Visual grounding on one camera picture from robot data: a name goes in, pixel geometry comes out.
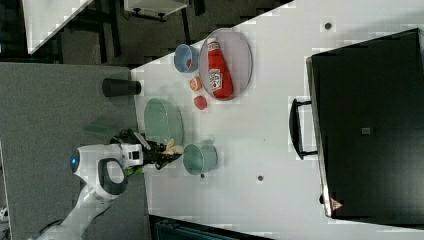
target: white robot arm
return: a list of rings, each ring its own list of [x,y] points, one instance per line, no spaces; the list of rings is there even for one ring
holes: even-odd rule
[[[137,144],[99,144],[78,148],[70,161],[71,170],[85,181],[86,186],[76,206],[59,225],[51,226],[32,239],[81,240],[91,221],[125,192],[128,179],[124,170],[151,163],[161,169],[181,156],[181,153],[164,155],[166,146],[154,142],[149,145],[140,139],[141,135],[136,137]]]

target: small red object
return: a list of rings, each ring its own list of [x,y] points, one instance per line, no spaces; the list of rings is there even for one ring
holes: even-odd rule
[[[208,103],[206,102],[206,98],[203,96],[198,96],[194,100],[194,105],[200,110],[205,109],[208,106]]]
[[[208,60],[209,60],[209,82],[212,86],[213,95],[218,99],[227,99],[233,94],[233,82],[230,71],[225,64],[221,48],[215,38],[209,38],[208,41]]]

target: bottle cap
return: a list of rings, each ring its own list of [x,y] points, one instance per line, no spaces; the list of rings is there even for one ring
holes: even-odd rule
[[[207,43],[209,44],[209,43],[211,43],[211,42],[216,42],[216,38],[208,38]]]

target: red ketchup bottle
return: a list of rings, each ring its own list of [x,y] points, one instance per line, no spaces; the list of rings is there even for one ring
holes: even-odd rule
[[[233,82],[224,56],[215,38],[208,39],[209,83],[213,95],[218,99],[227,99],[233,94]]]

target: table leg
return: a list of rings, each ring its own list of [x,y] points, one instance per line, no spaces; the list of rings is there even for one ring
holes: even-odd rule
[[[116,17],[116,5],[115,0],[109,1],[109,14],[111,17],[111,28],[112,28],[112,41],[113,41],[113,50],[115,57],[121,55],[121,42],[119,40],[119,31],[118,31],[118,20]]]
[[[96,11],[102,12],[102,2],[101,0],[95,0],[96,4]],[[106,39],[105,39],[105,29],[104,29],[104,23],[100,21],[97,23],[98,27],[98,34],[99,34],[99,45],[100,45],[100,60],[101,63],[107,62],[107,51],[106,51]]]
[[[183,17],[183,24],[184,24],[184,34],[186,38],[186,44],[191,44],[190,39],[190,29],[188,28],[188,21],[187,21],[187,10],[186,8],[181,9],[181,16]]]

